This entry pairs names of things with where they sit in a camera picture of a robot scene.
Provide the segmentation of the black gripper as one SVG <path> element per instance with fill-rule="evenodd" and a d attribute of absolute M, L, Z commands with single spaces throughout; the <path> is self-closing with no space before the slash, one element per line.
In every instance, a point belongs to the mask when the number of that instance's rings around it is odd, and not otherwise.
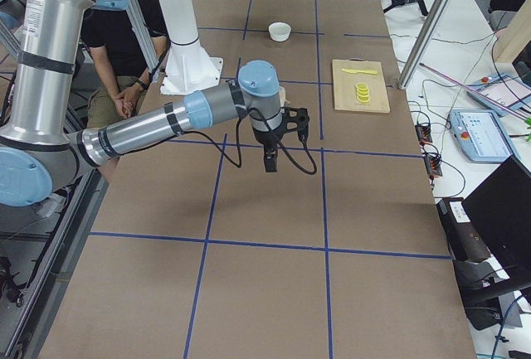
<path fill-rule="evenodd" d="M 270 131 L 260 131 L 252 128 L 255 139 L 261 143 L 264 148 L 264 167 L 266 172 L 277 172 L 277 155 L 279 142 L 283 138 L 286 128 L 279 126 Z"/>

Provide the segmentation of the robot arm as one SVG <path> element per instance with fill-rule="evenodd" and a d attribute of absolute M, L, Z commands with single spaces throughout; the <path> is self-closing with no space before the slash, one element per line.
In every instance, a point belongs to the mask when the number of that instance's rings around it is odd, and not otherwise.
<path fill-rule="evenodd" d="M 178 101 L 100 129 L 65 133 L 76 48 L 84 12 L 125 8 L 129 0 L 27 0 L 10 118 L 1 128 L 1 201 L 28 206 L 91 169 L 189 130 L 249 118 L 264 146 L 266 168 L 286 130 L 276 70 L 244 65 L 220 82 L 222 60 L 202 48 L 192 0 L 159 0 L 170 50 L 162 91 Z"/>

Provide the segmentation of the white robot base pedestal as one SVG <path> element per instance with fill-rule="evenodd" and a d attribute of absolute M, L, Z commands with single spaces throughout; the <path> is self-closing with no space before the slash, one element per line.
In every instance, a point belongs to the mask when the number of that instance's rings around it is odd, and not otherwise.
<path fill-rule="evenodd" d="M 159 0 L 170 49 L 161 85 L 163 95 L 188 95 L 220 82 L 223 59 L 200 42 L 192 0 Z"/>

